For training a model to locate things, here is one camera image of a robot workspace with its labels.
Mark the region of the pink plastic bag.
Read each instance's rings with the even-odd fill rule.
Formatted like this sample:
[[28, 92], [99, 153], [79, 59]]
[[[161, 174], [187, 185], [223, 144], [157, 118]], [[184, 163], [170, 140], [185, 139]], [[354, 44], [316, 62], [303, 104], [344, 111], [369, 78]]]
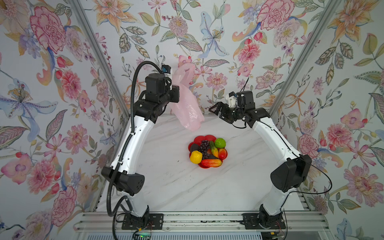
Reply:
[[179, 87], [180, 99], [178, 103], [170, 103], [173, 114], [181, 125], [191, 132], [198, 130], [205, 120], [196, 96], [189, 89], [194, 71], [195, 65], [192, 63], [183, 64], [175, 71], [172, 82]]

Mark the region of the green toy melon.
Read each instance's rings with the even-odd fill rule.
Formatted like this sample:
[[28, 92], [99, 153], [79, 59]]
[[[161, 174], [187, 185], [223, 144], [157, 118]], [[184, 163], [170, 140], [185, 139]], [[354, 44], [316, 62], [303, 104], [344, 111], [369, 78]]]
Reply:
[[215, 140], [215, 147], [218, 149], [224, 149], [226, 147], [227, 143], [223, 138], [217, 138]]

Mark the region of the yellow toy pepper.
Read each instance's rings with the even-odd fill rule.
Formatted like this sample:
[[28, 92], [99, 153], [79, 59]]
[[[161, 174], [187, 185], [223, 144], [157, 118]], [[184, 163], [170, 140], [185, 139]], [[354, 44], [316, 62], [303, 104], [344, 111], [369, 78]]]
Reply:
[[190, 161], [193, 164], [200, 164], [203, 160], [203, 154], [199, 151], [193, 151], [190, 155]]

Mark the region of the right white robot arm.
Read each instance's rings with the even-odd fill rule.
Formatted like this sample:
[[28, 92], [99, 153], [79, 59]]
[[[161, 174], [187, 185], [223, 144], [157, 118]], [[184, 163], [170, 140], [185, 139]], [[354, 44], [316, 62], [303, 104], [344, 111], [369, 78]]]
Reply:
[[264, 229], [272, 228], [283, 219], [283, 208], [291, 193], [303, 183], [308, 175], [312, 160], [302, 155], [278, 131], [269, 113], [254, 104], [231, 108], [219, 102], [209, 112], [232, 124], [237, 120], [258, 133], [272, 151], [278, 167], [271, 172], [272, 188], [260, 206], [256, 223]]

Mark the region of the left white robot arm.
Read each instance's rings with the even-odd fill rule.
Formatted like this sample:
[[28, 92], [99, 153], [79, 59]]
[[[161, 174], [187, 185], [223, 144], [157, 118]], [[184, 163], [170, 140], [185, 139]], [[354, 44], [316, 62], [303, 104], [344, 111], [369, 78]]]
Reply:
[[119, 152], [109, 167], [102, 169], [102, 176], [109, 182], [107, 191], [107, 213], [114, 216], [126, 201], [123, 209], [136, 218], [142, 218], [148, 206], [139, 200], [145, 176], [137, 173], [140, 153], [149, 132], [154, 127], [169, 103], [178, 103], [179, 87], [172, 84], [169, 74], [149, 74], [147, 89], [131, 105], [131, 123], [119, 146]]

